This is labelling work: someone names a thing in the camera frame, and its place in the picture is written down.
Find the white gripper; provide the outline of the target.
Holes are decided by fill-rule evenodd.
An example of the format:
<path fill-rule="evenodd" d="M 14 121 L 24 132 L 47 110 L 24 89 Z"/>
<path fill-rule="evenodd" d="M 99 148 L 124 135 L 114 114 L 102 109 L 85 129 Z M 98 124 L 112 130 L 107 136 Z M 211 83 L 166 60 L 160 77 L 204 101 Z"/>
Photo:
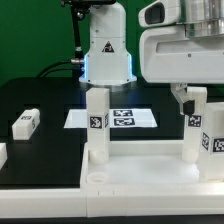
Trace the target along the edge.
<path fill-rule="evenodd" d="M 224 35 L 187 38 L 181 25 L 145 30 L 140 37 L 140 68 L 149 83 L 171 83 L 182 115 L 195 112 L 187 84 L 224 83 Z"/>

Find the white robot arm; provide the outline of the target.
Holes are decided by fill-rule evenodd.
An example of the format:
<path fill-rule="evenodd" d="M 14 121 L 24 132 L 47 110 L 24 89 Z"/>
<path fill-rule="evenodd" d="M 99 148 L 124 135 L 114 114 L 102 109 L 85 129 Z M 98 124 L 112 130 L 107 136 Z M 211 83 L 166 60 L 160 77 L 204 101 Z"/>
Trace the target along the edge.
<path fill-rule="evenodd" d="M 80 80 L 97 86 L 132 81 L 124 8 L 94 5 L 90 15 L 90 49 Z M 180 112 L 193 114 L 196 101 L 187 86 L 224 83 L 224 0 L 155 0 L 140 10 L 138 21 L 145 29 L 139 41 L 142 76 L 170 84 Z"/>

